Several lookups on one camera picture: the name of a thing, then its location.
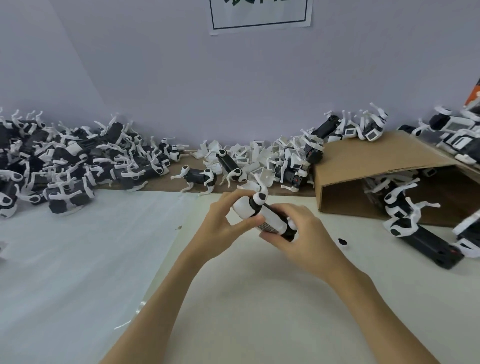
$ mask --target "barcode label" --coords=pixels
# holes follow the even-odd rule
[[[271,232],[272,234],[278,234],[278,231],[272,228],[270,225],[268,225],[266,222],[264,222],[262,225],[258,227],[261,231],[265,232]]]

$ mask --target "white table surface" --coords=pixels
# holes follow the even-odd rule
[[[159,286],[220,195],[197,199],[146,297]],[[391,236],[380,220],[328,215],[315,198],[271,196],[305,205],[346,256],[371,276],[393,311],[441,363],[480,362],[480,261],[436,266]],[[228,215],[231,223],[238,216]],[[453,242],[450,229],[428,227]],[[198,274],[173,329],[166,363],[375,363],[335,293],[292,265],[252,230]]]

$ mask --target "cardboard flap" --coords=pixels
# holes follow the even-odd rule
[[[344,139],[327,143],[323,160],[315,166],[315,185],[328,186],[398,170],[455,165],[452,158],[405,132],[387,132],[373,142]]]

